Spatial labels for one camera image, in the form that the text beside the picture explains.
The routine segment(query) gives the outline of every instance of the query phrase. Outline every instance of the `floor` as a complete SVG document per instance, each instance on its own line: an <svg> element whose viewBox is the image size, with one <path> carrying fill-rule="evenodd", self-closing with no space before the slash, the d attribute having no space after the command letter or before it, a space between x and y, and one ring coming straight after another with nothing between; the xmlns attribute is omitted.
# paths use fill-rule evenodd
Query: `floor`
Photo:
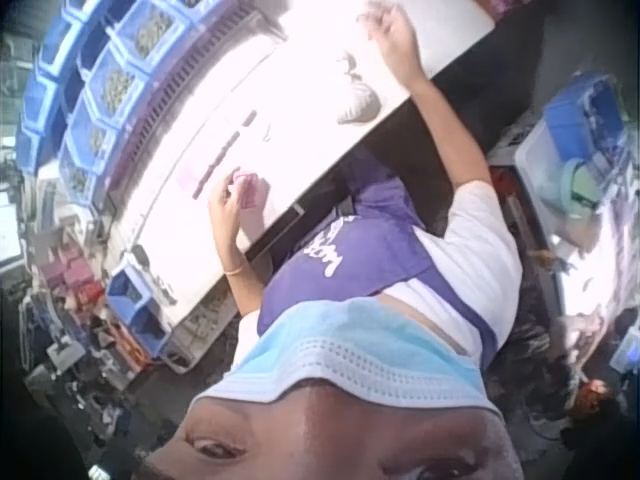
<svg viewBox="0 0 640 480"><path fill-rule="evenodd" d="M633 0L534 0L512 12L435 81L485 150L528 105L543 106L578 69L613 73L624 86L629 114L637 119L636 6ZM442 232L451 191L413 105L401 107L365 143L398 171L427 226ZM229 328L191 374L177 377L157 369L136 387L138 398L156 414L178 422L193 393L228 368L234 346L235 330ZM538 431L523 418L514 438L522 455L531 460L526 465L531 480L560 478L570 458L553 441L560 425L544 428Z"/></svg>

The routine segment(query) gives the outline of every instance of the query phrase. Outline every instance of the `person in background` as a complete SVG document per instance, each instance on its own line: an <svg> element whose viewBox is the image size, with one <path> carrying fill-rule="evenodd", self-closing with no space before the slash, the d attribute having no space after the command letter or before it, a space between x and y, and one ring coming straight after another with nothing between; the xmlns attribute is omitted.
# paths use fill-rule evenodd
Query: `person in background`
<svg viewBox="0 0 640 480"><path fill-rule="evenodd" d="M454 188L443 238L400 180L348 166L355 214L264 285L236 246L242 182L214 189L215 246L240 313L231 370L138 479L517 480L481 371L514 322L522 267L485 157L424 73L403 9L360 23L428 126Z"/></svg>

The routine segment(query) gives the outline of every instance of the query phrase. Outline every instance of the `surgical face mask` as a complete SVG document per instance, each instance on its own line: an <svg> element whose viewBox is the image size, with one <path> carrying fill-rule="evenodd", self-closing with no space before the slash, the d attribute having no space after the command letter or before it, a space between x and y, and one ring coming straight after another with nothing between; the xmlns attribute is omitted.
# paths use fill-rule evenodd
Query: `surgical face mask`
<svg viewBox="0 0 640 480"><path fill-rule="evenodd" d="M290 308L234 369L195 400L269 403L311 378L389 407L498 413L471 359L372 298Z"/></svg>

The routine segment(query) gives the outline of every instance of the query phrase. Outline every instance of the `white table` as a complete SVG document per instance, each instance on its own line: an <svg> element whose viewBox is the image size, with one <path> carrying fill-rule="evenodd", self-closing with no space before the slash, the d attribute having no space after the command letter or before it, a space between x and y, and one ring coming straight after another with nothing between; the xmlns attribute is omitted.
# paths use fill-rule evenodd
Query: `white table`
<svg viewBox="0 0 640 480"><path fill-rule="evenodd" d="M268 14L276 15L279 10L275 0L257 3ZM383 64L375 45L367 41L354 21L354 9L363 2L289 3L290 8L277 15L288 40L263 63L259 73L242 84L242 91L234 92L222 110L211 115L211 105L220 96L221 82L224 83L219 66L193 89L179 116L159 139L153 162L137 180L126 211L111 230L105 267L113 269L120 252L132 242L141 244L154 275L163 279L177 299L175 305L163 308L164 322L170 327L178 325L222 277L206 207L208 190L220 175L240 164L257 172L269 185L264 209L247 212L243 218L238 245L246 251L344 154L408 98ZM474 0L401 3L415 25L422 62L430 75L441 71L494 27L493 20ZM335 82L327 76L328 65L344 49L354 55L358 73L382 101L378 117L365 125L338 125L331 111L331 100L337 95L332 88L337 87L331 86ZM231 52L223 61L240 57ZM219 147L216 134L233 123L231 117L250 109L258 112L258 124L261 118L270 123L271 140L259 143L241 138L216 169L201 198L193 200L181 190L179 168L174 165L215 156Z"/></svg>

